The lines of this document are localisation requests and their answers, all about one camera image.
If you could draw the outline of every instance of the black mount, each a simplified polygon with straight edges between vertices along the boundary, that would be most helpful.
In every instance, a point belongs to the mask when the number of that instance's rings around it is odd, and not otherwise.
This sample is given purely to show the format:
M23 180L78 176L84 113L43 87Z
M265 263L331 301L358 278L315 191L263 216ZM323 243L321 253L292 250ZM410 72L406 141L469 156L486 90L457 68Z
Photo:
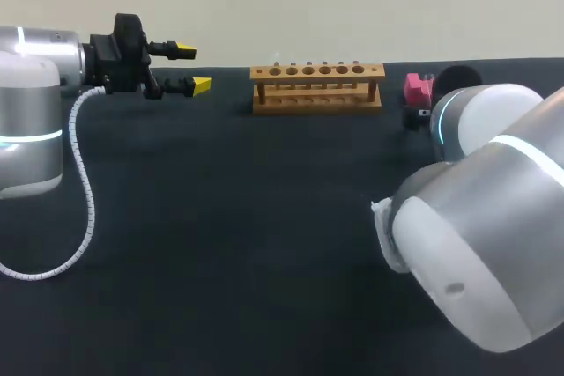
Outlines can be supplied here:
M114 32L110 35L90 36L83 44L85 51L87 85L106 88L106 93L136 92L139 89L147 99L162 99L164 92L181 93L191 97L194 81L181 78L159 82L151 72L150 55L165 56L170 60L194 59L195 49L182 49L175 41L147 43L147 37L138 15L115 15Z

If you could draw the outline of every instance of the wooden test tube rack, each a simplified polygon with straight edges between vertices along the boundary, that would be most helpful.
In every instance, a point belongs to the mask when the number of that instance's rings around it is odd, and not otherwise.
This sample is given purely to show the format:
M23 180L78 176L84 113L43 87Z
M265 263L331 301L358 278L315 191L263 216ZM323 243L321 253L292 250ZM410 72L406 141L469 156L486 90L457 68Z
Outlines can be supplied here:
M253 114L375 113L385 77L381 63L253 67Z

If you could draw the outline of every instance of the glowing light strip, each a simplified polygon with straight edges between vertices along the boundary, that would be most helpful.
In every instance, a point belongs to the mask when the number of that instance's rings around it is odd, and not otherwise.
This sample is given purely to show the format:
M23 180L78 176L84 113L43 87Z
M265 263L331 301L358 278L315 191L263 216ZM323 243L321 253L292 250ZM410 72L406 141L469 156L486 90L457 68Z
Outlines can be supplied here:
M535 162L546 174L564 187L564 169L562 169L554 160L546 156L541 150L537 149L537 147L530 145L516 136L497 136L490 141L490 143L505 144L509 147L513 147L517 151L520 151Z
M70 44L56 43L26 43L24 29L18 27L18 43L14 46L16 53L20 55L75 55L77 49Z
M38 141L52 140L63 134L62 130L43 136L0 136L0 143L35 143Z
M19 26L18 27L18 44L24 44L26 42L26 37L24 36L24 29Z
M447 104L444 105L444 108L441 111L441 114L439 115L439 140L441 140L441 144L444 144L444 140L442 139L442 116L444 115L445 111L447 110L447 106L449 105L449 103L455 99L455 97L460 94L463 90L460 90L457 94L453 95L449 101L447 101Z

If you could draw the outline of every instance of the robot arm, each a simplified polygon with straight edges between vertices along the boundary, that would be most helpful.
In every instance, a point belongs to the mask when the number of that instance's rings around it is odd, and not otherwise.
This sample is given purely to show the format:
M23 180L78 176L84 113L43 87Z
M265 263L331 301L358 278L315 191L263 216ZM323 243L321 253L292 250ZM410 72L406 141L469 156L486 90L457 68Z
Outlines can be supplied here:
M447 110L437 109L443 120L458 123L445 127L450 129L439 151L460 160L418 171L373 210L390 266L413 273L474 343L503 352L564 321L564 90L536 106L527 96L523 107L513 107L520 110L516 122L506 122L499 135L499 127L479 127L487 141L475 144L466 144L460 133L470 127L464 113L446 106L462 106L469 100L459 99L464 96L451 93L443 99ZM432 136L439 143L437 128L435 122ZM474 147L462 154L464 145Z
M114 32L93 35L81 44L73 32L0 27L0 199L39 195L55 188L63 177L61 92L80 93L69 119L73 156L85 190L88 220L77 252L61 266L39 274L24 274L0 263L0 272L26 281L56 276L86 251L93 236L93 193L76 134L81 105L92 96L141 90L148 99L164 92L193 97L211 88L211 78L158 81L149 68L150 55L171 60L194 59L196 50L175 41L147 43L137 15L118 14Z

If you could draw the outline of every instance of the white cable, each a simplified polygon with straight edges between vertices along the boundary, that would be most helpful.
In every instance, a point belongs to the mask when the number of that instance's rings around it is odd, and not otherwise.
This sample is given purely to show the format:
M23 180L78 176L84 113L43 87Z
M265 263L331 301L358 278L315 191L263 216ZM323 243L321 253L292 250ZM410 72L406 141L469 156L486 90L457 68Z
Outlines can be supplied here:
M90 244L90 240L92 239L94 233L94 220L96 218L96 212L94 210L94 197L90 188L90 182L88 181L88 175L86 175L85 165L82 162L82 157L80 156L80 149L78 148L77 115L78 110L87 99L99 94L106 94L106 90L103 87L95 87L81 94L80 97L78 97L77 101L74 102L74 106L70 111L69 117L70 147L72 149L72 154L74 155L75 162L77 163L80 180L82 180L82 186L85 189L86 205L88 207L88 226L86 227L86 235L82 240L82 244L80 244L77 252L69 260L67 260L58 268L50 270L49 272L39 273L36 275L27 275L26 273L19 273L12 269L8 269L2 263L0 263L0 272L4 273L6 276L13 277L14 279L21 279L23 281L41 281L43 279L48 279L50 277L63 273L66 269L76 263L80 256L88 248L88 244Z

